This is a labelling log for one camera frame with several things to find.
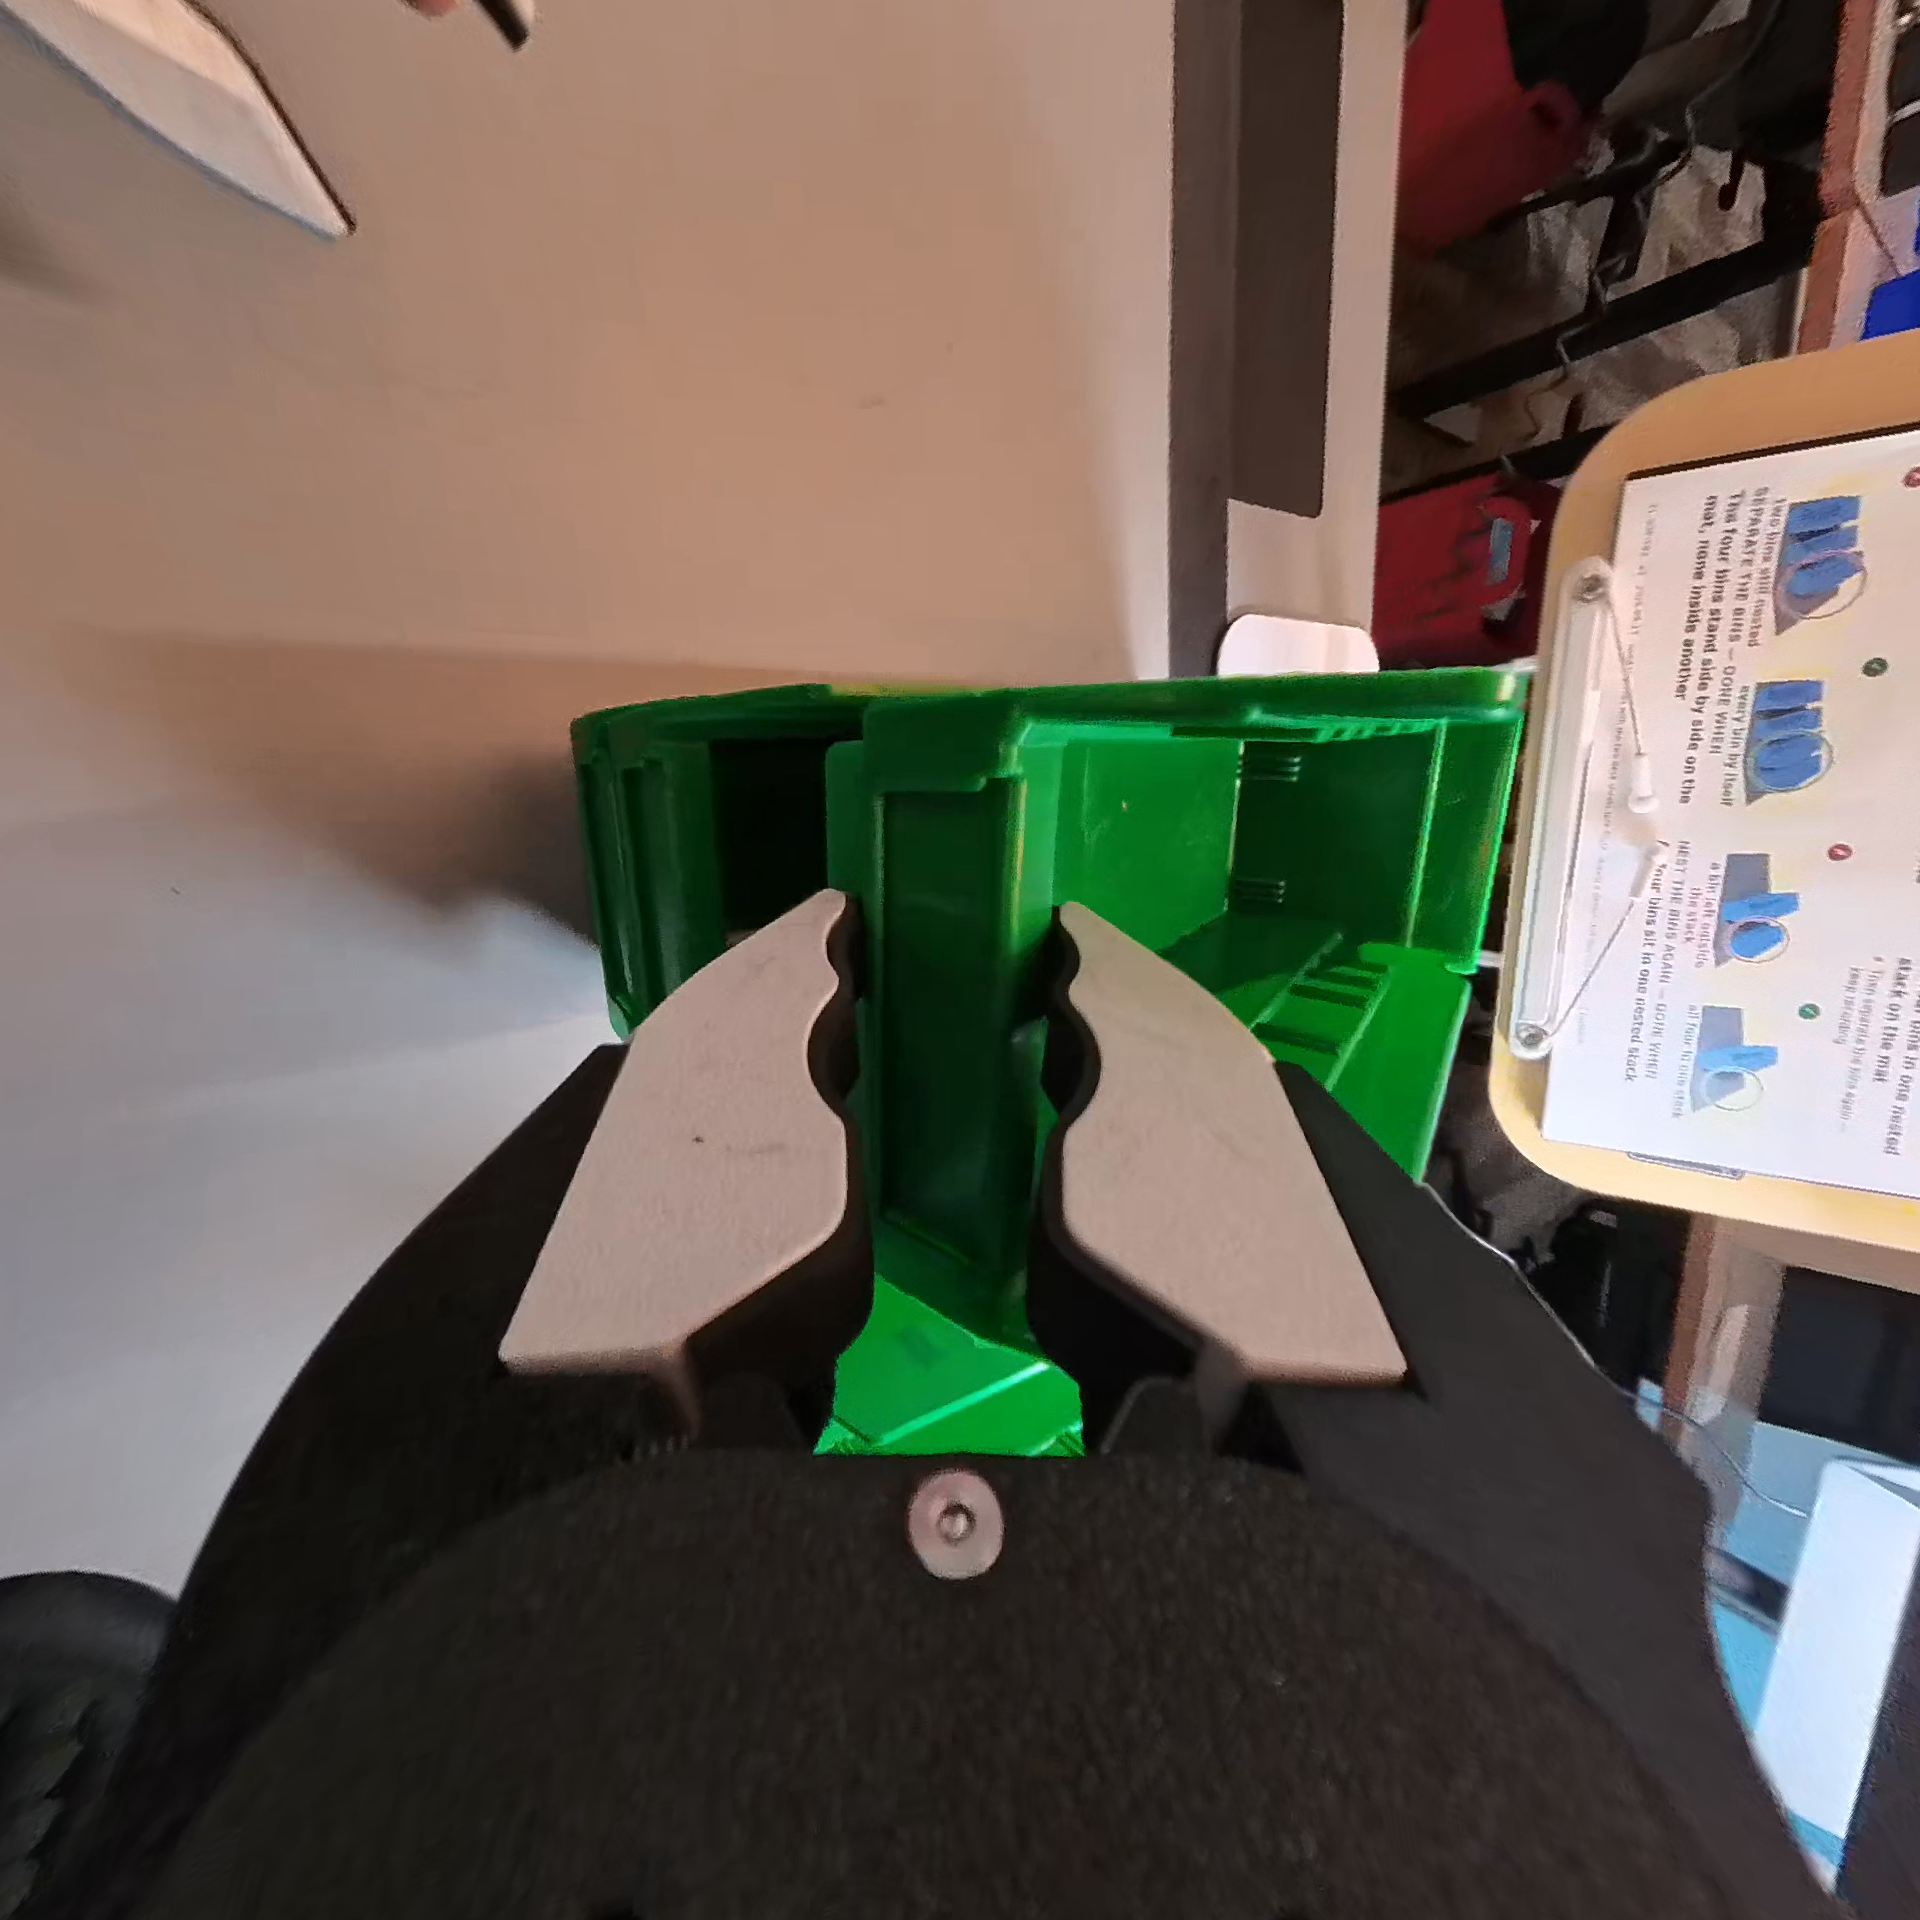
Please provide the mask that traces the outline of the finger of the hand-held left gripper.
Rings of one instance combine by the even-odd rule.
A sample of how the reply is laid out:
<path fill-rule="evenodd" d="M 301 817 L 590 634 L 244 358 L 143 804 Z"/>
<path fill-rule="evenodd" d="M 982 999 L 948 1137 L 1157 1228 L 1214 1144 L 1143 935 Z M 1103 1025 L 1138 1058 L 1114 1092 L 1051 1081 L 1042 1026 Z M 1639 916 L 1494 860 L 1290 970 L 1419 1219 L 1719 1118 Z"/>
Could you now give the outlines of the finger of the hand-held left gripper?
<path fill-rule="evenodd" d="M 30 2 L 28 34 L 198 169 L 327 240 L 351 215 L 244 50 L 187 2 Z"/>

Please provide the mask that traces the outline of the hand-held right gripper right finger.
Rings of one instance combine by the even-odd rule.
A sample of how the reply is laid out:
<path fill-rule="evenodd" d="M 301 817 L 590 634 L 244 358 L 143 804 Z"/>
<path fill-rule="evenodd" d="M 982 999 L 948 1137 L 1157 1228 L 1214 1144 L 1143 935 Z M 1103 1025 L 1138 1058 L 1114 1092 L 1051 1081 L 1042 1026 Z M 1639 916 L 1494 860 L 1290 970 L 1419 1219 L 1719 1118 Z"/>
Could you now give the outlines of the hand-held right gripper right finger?
<path fill-rule="evenodd" d="M 1084 903 L 1056 910 L 1027 1322 L 1115 1442 L 1160 1390 L 1226 1442 L 1256 1392 L 1395 1395 L 1411 1366 L 1256 1035 Z"/>

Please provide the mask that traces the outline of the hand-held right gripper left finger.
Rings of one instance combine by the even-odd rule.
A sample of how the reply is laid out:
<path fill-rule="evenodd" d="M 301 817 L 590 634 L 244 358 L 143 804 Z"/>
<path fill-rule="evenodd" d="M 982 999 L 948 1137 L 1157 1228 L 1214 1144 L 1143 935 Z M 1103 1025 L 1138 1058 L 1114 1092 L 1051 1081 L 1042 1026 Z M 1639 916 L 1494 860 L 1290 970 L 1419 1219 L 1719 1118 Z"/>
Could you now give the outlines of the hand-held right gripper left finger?
<path fill-rule="evenodd" d="M 634 1028 L 501 1337 L 511 1376 L 636 1376 L 691 1436 L 754 1376 L 826 1427 L 872 1315 L 859 940 L 856 903 L 826 888 Z"/>

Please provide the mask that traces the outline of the green plastic bin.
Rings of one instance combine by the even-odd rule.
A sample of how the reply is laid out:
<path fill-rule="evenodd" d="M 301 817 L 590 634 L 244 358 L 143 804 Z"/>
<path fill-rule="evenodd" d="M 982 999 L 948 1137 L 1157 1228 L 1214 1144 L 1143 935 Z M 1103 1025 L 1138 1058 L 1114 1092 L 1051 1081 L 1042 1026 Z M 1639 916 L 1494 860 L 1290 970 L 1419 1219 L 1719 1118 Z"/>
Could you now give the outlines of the green plastic bin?
<path fill-rule="evenodd" d="M 708 723 L 718 946 L 828 886 L 828 755 L 859 740 L 867 690 L 826 684 L 718 698 Z"/>
<path fill-rule="evenodd" d="M 880 1322 L 828 1451 L 1077 1456 L 1024 1330 L 1042 956 L 1082 903 L 1421 1177 L 1494 891 L 1512 668 L 880 695 L 828 755 L 867 934 L 856 1128 Z"/>
<path fill-rule="evenodd" d="M 647 1018 L 724 948 L 707 718 L 701 700 L 647 706 L 619 777 L 636 896 L 636 1018 Z"/>
<path fill-rule="evenodd" d="M 605 743 L 607 708 L 568 723 L 572 771 L 575 783 L 582 873 L 598 952 L 607 1020 L 626 1040 L 645 1012 L 645 964 L 636 968 L 631 945 L 631 878 L 626 863 L 626 814 L 622 779 Z"/>

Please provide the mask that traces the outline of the light grey desk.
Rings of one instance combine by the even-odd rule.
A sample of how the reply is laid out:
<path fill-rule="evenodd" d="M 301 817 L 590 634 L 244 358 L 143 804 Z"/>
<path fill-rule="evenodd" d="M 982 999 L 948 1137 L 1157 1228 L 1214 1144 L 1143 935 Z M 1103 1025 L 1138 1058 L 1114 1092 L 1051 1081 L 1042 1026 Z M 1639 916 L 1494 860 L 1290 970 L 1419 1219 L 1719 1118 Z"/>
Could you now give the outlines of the light grey desk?
<path fill-rule="evenodd" d="M 4 22 L 4 1575 L 165 1594 L 607 1033 L 573 716 L 1364 623 L 1405 38 L 206 11 L 343 236 Z"/>

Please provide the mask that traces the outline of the white instruction poster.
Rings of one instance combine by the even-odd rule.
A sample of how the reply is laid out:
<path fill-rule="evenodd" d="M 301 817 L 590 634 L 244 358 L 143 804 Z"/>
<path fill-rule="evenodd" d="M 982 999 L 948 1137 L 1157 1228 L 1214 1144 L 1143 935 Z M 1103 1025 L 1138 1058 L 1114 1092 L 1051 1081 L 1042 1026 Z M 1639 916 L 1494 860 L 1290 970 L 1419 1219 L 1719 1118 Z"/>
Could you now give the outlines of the white instruction poster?
<path fill-rule="evenodd" d="M 1666 841 L 1549 1056 L 1556 1146 L 1917 1193 L 1917 438 L 1629 478 L 1604 561 Z M 1639 873 L 1615 660 L 1565 935 Z"/>

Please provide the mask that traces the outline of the red bag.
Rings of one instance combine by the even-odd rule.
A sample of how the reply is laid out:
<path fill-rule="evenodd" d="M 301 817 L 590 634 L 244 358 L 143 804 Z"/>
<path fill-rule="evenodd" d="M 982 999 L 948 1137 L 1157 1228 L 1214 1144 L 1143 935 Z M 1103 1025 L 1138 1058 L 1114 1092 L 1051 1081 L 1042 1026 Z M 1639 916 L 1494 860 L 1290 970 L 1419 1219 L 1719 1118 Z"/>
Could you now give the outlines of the red bag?
<path fill-rule="evenodd" d="M 1517 79 L 1499 2 L 1428 2 L 1402 74 L 1396 240 L 1432 256 L 1570 169 L 1591 118 L 1560 81 Z"/>
<path fill-rule="evenodd" d="M 1558 502 L 1558 486 L 1507 472 L 1387 498 L 1372 612 L 1380 671 L 1532 658 Z"/>

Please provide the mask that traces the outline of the black chair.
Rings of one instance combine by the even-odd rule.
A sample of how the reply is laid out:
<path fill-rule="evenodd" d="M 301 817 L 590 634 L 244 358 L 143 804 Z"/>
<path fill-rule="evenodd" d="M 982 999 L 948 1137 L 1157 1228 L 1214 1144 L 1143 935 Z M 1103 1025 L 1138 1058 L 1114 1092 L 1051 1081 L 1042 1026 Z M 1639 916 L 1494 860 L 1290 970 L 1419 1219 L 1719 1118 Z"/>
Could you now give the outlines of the black chair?
<path fill-rule="evenodd" d="M 79 1857 L 175 1617 L 143 1582 L 3 1580 L 3 1916 Z"/>

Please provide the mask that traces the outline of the curved plywood display board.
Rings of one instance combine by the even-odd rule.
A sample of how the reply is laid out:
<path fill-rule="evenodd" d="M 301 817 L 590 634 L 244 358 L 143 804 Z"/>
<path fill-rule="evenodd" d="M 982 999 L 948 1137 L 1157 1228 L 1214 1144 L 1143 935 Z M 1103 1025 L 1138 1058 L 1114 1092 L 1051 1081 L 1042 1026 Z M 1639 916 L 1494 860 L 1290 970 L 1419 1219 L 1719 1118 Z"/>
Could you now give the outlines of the curved plywood display board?
<path fill-rule="evenodd" d="M 1728 1172 L 1708 1170 L 1701 1158 L 1670 1162 L 1643 1151 L 1628 1152 L 1548 1142 L 1549 1071 L 1539 1074 L 1532 1065 L 1517 1065 L 1504 1049 L 1504 953 L 1520 926 L 1532 751 L 1549 698 L 1552 671 L 1548 658 L 1565 576 L 1584 559 L 1597 555 L 1604 561 L 1602 548 L 1612 540 L 1626 487 L 1634 473 L 1698 465 L 1722 466 L 1788 443 L 1829 443 L 1874 438 L 1880 430 L 1901 430 L 1915 426 L 1915 398 L 1915 334 L 1708 375 L 1647 402 L 1614 426 L 1568 483 L 1552 528 L 1543 627 L 1532 665 L 1533 686 L 1516 788 L 1516 849 L 1507 886 L 1499 946 L 1502 985 L 1490 1067 L 1490 1099 L 1504 1138 L 1532 1166 L 1560 1184 L 1584 1193 L 1602 1193 L 1618 1203 L 1716 1217 L 1755 1232 L 1788 1235 L 1794 1241 L 1843 1241 L 1885 1251 L 1887 1257 L 1915 1257 L 1917 1211 L 1915 1203 L 1907 1198 L 1847 1198 L 1835 1190 L 1819 1191 L 1808 1182 L 1760 1175 L 1738 1179 Z"/>

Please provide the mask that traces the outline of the brown wooden table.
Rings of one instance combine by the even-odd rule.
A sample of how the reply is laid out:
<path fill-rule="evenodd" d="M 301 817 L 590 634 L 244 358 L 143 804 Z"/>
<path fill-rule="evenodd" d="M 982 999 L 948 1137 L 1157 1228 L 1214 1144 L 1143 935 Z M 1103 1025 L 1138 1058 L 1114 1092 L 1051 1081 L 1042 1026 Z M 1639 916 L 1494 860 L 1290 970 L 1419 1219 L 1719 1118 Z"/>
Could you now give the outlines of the brown wooden table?
<path fill-rule="evenodd" d="M 1894 22 L 1894 2 L 1839 4 L 1815 240 L 1797 298 L 1794 355 L 1858 343 L 1872 295 L 1909 273 L 1880 194 Z"/>

